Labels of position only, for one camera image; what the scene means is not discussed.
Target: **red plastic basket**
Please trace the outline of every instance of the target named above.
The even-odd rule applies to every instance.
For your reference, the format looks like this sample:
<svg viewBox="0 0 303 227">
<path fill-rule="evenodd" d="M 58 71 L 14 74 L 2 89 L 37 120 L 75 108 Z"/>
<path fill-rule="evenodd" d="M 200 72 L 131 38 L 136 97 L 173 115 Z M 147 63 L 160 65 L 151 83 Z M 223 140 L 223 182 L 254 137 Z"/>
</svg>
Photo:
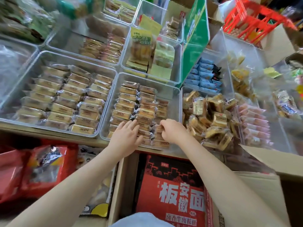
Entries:
<svg viewBox="0 0 303 227">
<path fill-rule="evenodd" d="M 274 20 L 275 23 L 269 24 L 270 20 Z M 257 44 L 279 24 L 297 30 L 290 19 L 265 6 L 250 0 L 236 0 L 236 6 L 225 19 L 223 30 L 230 34 L 233 29 L 240 29 L 241 33 L 237 36 L 238 38 Z M 257 33 L 257 36 L 251 38 L 252 33 Z"/>
</svg>

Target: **blue snack packet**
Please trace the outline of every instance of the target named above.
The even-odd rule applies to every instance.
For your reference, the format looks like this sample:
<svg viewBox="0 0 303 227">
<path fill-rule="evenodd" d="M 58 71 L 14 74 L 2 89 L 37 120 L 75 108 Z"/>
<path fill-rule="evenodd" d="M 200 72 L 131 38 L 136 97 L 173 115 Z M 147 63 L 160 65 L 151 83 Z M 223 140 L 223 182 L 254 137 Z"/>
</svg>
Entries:
<svg viewBox="0 0 303 227">
<path fill-rule="evenodd" d="M 193 85 L 199 85 L 199 80 L 185 79 L 184 83 L 193 84 Z"/>
<path fill-rule="evenodd" d="M 192 79 L 192 80 L 200 80 L 200 76 L 199 75 L 195 75 L 192 73 L 189 73 L 187 76 L 188 79 Z"/>
<path fill-rule="evenodd" d="M 206 83 L 206 82 L 200 82 L 200 87 L 205 87 L 205 88 L 209 88 L 209 89 L 213 89 L 216 90 L 216 86 L 213 83 Z"/>
<path fill-rule="evenodd" d="M 203 64 L 214 64 L 214 61 L 207 60 L 207 59 L 204 59 L 202 57 L 200 57 L 199 62 L 201 62 Z"/>
<path fill-rule="evenodd" d="M 222 85 L 221 81 L 217 81 L 217 80 L 211 80 L 211 82 L 216 86 L 216 87 L 220 87 Z"/>
<path fill-rule="evenodd" d="M 192 69 L 191 69 L 191 71 L 190 71 L 190 73 L 192 73 L 192 74 L 198 74 L 198 70 L 197 70 L 197 69 L 192 68 Z"/>
<path fill-rule="evenodd" d="M 209 94 L 212 94 L 212 95 L 216 95 L 217 94 L 216 90 L 208 89 L 208 88 L 205 88 L 205 87 L 200 87 L 199 90 L 203 91 L 203 92 L 206 92 L 206 93 L 209 93 Z"/>
<path fill-rule="evenodd" d="M 206 82 L 206 83 L 211 83 L 211 80 L 208 80 L 208 79 L 205 79 L 205 78 L 202 78 L 202 77 L 201 77 L 200 81 Z"/>
<path fill-rule="evenodd" d="M 186 83 L 184 83 L 183 86 L 184 87 L 189 87 L 189 88 L 192 88 L 192 89 L 195 89 L 195 90 L 199 90 L 200 89 L 199 86 L 193 85 L 193 84 L 186 84 Z"/>
<path fill-rule="evenodd" d="M 204 79 L 211 80 L 212 77 L 214 77 L 214 73 L 199 72 L 199 76 Z"/>
<path fill-rule="evenodd" d="M 199 67 L 200 68 L 205 68 L 207 70 L 213 70 L 214 65 L 213 64 L 204 64 L 204 63 L 199 63 Z"/>
<path fill-rule="evenodd" d="M 212 73 L 211 70 L 208 70 L 208 69 L 205 69 L 205 68 L 201 68 L 200 66 L 199 66 L 198 70 L 199 70 L 199 72 Z"/>
</svg>

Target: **green board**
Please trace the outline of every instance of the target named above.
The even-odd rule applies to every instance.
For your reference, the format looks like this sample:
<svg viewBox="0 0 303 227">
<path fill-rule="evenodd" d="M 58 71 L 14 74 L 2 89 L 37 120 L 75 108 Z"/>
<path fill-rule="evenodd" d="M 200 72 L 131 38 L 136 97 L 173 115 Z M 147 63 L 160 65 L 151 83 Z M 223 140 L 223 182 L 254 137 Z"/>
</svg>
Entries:
<svg viewBox="0 0 303 227">
<path fill-rule="evenodd" d="M 192 67 L 199 60 L 209 42 L 206 0 L 195 0 L 184 26 L 183 64 L 181 87 Z"/>
</svg>

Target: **person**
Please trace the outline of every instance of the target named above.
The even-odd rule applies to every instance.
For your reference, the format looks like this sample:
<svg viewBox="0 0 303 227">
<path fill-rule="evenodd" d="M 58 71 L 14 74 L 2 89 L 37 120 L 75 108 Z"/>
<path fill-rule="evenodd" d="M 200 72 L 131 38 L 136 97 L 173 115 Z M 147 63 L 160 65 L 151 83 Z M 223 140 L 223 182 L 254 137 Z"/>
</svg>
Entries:
<svg viewBox="0 0 303 227">
<path fill-rule="evenodd" d="M 163 139 L 177 144 L 199 172 L 227 226 L 287 226 L 237 175 L 190 136 L 181 123 L 166 119 L 160 124 L 165 130 Z M 33 203 L 7 227 L 71 227 L 102 179 L 142 143 L 143 137 L 137 137 L 138 130 L 136 120 L 120 123 L 100 154 Z M 125 226 L 119 222 L 114 225 Z"/>
</svg>

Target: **hand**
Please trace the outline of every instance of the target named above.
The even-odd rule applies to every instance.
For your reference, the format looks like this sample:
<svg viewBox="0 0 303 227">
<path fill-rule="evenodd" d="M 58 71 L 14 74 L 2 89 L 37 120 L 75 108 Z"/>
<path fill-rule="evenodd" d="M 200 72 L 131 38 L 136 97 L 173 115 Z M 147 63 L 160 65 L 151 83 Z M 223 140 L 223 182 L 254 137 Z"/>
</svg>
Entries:
<svg viewBox="0 0 303 227">
<path fill-rule="evenodd" d="M 178 145 L 178 141 L 182 140 L 183 137 L 189 135 L 185 127 L 176 120 L 161 120 L 160 125 L 162 125 L 165 129 L 165 131 L 162 132 L 162 138 L 169 143 Z"/>
<path fill-rule="evenodd" d="M 122 159 L 135 151 L 142 143 L 143 136 L 137 137 L 139 125 L 136 120 L 121 122 L 112 135 L 108 148 L 118 154 Z"/>
</svg>

